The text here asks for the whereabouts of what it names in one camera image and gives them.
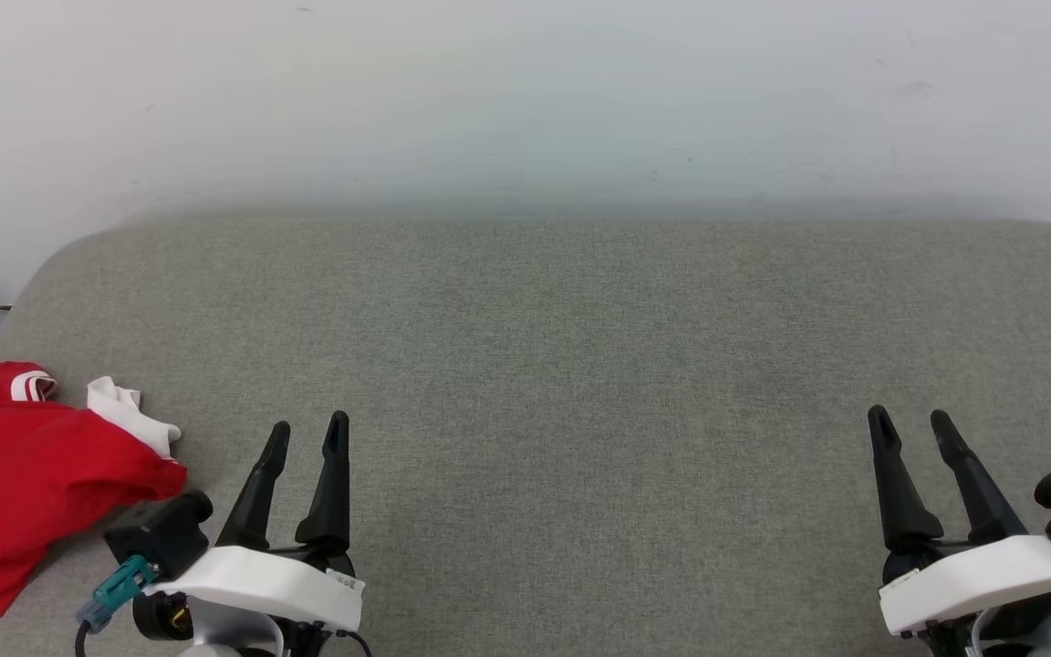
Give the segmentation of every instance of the white cloth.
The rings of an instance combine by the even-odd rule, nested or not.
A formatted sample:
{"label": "white cloth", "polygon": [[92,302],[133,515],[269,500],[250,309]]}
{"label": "white cloth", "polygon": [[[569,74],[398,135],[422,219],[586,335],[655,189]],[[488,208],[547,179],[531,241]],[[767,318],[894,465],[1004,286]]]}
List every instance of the white cloth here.
{"label": "white cloth", "polygon": [[87,410],[132,433],[162,458],[171,458],[168,444],[181,437],[181,429],[176,425],[167,425],[141,413],[141,391],[121,388],[111,377],[96,378],[87,384]]}

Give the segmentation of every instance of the black cable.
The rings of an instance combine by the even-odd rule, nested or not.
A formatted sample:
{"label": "black cable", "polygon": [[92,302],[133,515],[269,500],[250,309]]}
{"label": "black cable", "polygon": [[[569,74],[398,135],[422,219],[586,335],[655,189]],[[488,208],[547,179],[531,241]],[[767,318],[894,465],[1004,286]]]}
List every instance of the black cable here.
{"label": "black cable", "polygon": [[84,653],[84,639],[87,639],[87,631],[90,631],[91,623],[87,620],[80,623],[80,631],[76,633],[76,657],[87,657],[87,653]]}
{"label": "black cable", "polygon": [[335,633],[335,636],[339,637],[339,639],[342,639],[345,636],[350,636],[351,639],[359,641],[359,645],[363,646],[363,653],[367,654],[367,657],[371,657],[371,649],[368,648],[368,641],[363,640],[363,636],[357,635],[357,633],[350,633],[350,632],[347,632],[347,631],[338,631],[338,632]]}

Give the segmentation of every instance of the gray fabric surface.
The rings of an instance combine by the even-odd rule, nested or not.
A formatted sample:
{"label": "gray fabric surface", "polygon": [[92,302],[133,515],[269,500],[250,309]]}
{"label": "gray fabric surface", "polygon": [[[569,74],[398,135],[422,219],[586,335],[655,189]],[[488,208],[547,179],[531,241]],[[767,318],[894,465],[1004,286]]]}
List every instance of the gray fabric surface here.
{"label": "gray fabric surface", "polygon": [[[910,222],[184,222],[54,258],[0,335],[62,399],[111,374],[177,422],[220,520],[276,419],[292,536],[351,416],[379,657],[922,654],[883,627],[865,412],[966,533],[927,415],[1026,523],[1051,471],[1051,227]],[[64,656],[112,569],[61,543],[0,654]],[[90,656],[176,654],[122,616]],[[325,654],[360,654],[347,640]]]}

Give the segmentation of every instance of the red cloth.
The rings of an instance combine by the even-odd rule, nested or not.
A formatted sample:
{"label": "red cloth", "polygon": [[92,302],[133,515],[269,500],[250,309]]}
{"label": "red cloth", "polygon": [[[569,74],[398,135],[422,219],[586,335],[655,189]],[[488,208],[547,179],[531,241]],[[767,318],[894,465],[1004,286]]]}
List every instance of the red cloth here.
{"label": "red cloth", "polygon": [[54,384],[35,363],[0,363],[0,616],[53,542],[184,487],[180,463],[95,412],[29,401]]}

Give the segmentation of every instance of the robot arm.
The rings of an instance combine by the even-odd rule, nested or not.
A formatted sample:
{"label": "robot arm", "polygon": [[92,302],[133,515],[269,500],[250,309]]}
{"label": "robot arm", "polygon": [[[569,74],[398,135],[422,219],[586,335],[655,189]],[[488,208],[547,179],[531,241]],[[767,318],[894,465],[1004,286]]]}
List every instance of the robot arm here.
{"label": "robot arm", "polygon": [[[954,471],[971,532],[943,541],[900,454],[887,409],[868,413],[883,540],[880,604],[890,633],[925,641],[934,656],[1051,654],[1051,521],[1030,536],[946,412],[930,415],[940,456]],[[1051,509],[1051,474],[1035,490]]]}
{"label": "robot arm", "polygon": [[111,594],[101,587],[85,605],[77,637],[98,633],[126,599],[135,623],[153,640],[192,640],[183,657],[238,657],[254,643],[273,643],[276,657],[318,654],[330,636],[350,636],[363,614],[363,581],[347,556],[349,533],[348,417],[335,411],[322,445],[322,472],[295,548],[271,549],[266,539],[274,483],[287,461],[289,425],[280,422],[250,470],[213,548],[200,525],[212,515],[208,496],[190,491],[143,502],[106,529],[104,540],[130,573]]}

